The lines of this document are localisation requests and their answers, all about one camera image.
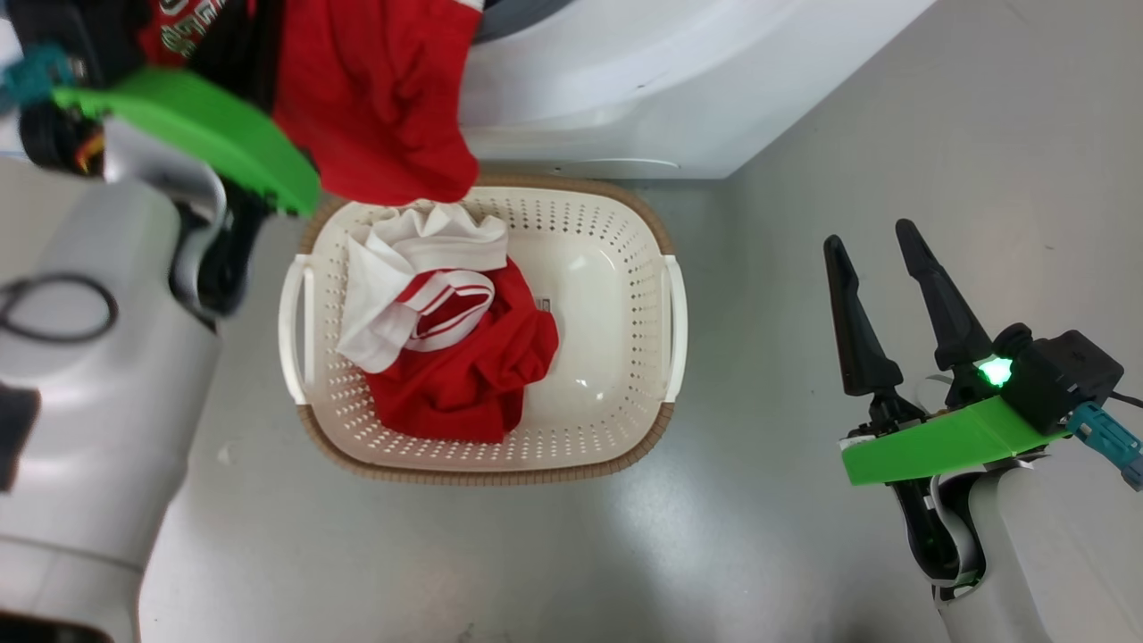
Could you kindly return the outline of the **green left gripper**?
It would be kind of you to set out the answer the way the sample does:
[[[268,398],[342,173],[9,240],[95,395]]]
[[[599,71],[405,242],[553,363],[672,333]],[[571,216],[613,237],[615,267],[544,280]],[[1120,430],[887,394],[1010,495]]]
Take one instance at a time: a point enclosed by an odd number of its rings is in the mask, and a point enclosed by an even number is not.
[[[320,202],[319,175],[267,115],[285,17],[285,1],[225,1],[207,31],[211,82],[185,69],[139,69],[110,88],[58,86],[51,98],[91,119],[115,116],[278,209],[310,217]]]

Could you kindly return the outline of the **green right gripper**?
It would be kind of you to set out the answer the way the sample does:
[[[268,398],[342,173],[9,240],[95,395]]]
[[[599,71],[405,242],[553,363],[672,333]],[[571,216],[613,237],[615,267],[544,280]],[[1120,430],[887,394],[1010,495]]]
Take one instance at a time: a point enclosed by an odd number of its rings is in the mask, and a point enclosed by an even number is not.
[[[905,267],[917,280],[930,318],[934,351],[941,371],[977,363],[989,397],[943,413],[926,413],[903,399],[842,439],[842,463],[854,487],[932,479],[1036,451],[1062,439],[1056,426],[1034,429],[997,394],[1012,379],[1012,359],[992,355],[991,338],[948,270],[932,254],[914,222],[895,224]],[[842,389],[850,397],[888,395],[904,381],[897,362],[884,353],[860,300],[860,278],[840,236],[823,244],[834,341]]]

